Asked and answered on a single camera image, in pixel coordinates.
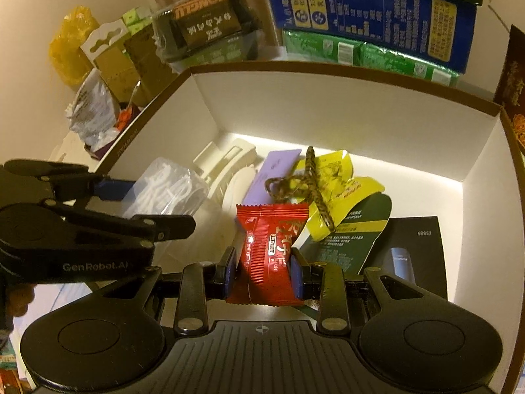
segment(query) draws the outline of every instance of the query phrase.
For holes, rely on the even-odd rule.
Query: label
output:
[[[173,15],[176,20],[184,18],[192,13],[196,13],[206,7],[213,6],[216,3],[228,0],[190,0],[186,3],[175,7],[173,9]]]
[[[443,62],[448,62],[451,59],[456,18],[457,7],[455,4],[444,0],[432,0],[429,56]]]
[[[447,72],[443,72],[439,69],[434,69],[434,72],[432,73],[432,81],[434,83],[439,83],[445,86],[450,85],[451,83],[451,75]]]
[[[188,46],[195,49],[241,31],[241,24],[228,2],[186,16],[178,21]]]
[[[426,63],[416,62],[414,63],[414,77],[425,78],[427,71]]]
[[[323,53],[326,56],[331,56],[332,52],[333,52],[333,41],[332,40],[323,39]]]
[[[337,62],[344,65],[354,65],[354,46],[339,42],[337,46]]]
[[[293,22],[296,27],[310,28],[310,12],[308,10],[307,0],[291,0],[293,11]]]
[[[312,27],[328,31],[328,15],[326,12],[325,0],[308,0]]]
[[[381,232],[387,222],[388,221],[385,220],[341,223],[335,232]]]
[[[94,264],[86,262],[85,264],[70,264],[65,263],[62,265],[62,269],[65,272],[84,272],[84,271],[104,271],[104,270],[124,270],[128,268],[127,262],[110,262],[110,263],[98,263]]]
[[[384,0],[330,0],[340,33],[357,34],[383,41]]]
[[[270,240],[268,242],[268,256],[274,256],[275,255],[275,246],[277,243],[277,235],[271,234]]]

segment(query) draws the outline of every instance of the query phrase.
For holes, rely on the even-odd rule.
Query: box wall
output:
[[[373,72],[375,77],[389,77],[335,65],[269,64],[276,70],[293,70],[295,65],[316,66],[327,73]],[[457,102],[357,78],[221,72],[196,75],[196,81],[210,112],[226,131],[346,149],[458,181],[471,170],[495,123],[492,116]]]
[[[500,121],[463,182],[463,246],[455,303],[500,333],[503,358],[490,384],[500,392],[514,352],[523,300],[523,212]]]
[[[195,168],[193,159],[216,137],[219,129],[195,79],[186,78],[186,81],[184,78],[176,80],[183,84],[171,96],[168,90],[159,95],[168,97],[158,111],[154,101],[128,127],[128,135],[115,143],[114,153],[106,154],[99,171],[110,168],[111,176],[136,180],[158,157]],[[151,119],[141,129],[141,123],[151,114]]]

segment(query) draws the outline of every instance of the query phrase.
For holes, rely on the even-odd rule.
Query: red snack packet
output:
[[[246,230],[230,304],[302,305],[293,294],[288,263],[293,242],[308,219],[308,203],[237,205]]]

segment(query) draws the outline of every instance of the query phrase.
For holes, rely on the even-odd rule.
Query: blue cardboard box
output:
[[[278,28],[369,41],[464,73],[476,6],[460,0],[270,0]]]

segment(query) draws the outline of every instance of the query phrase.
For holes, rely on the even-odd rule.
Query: black package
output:
[[[250,34],[259,21],[245,0],[182,0],[153,17],[158,56],[176,62],[229,35]]]
[[[364,268],[381,267],[447,299],[445,257],[437,216],[391,218]]]

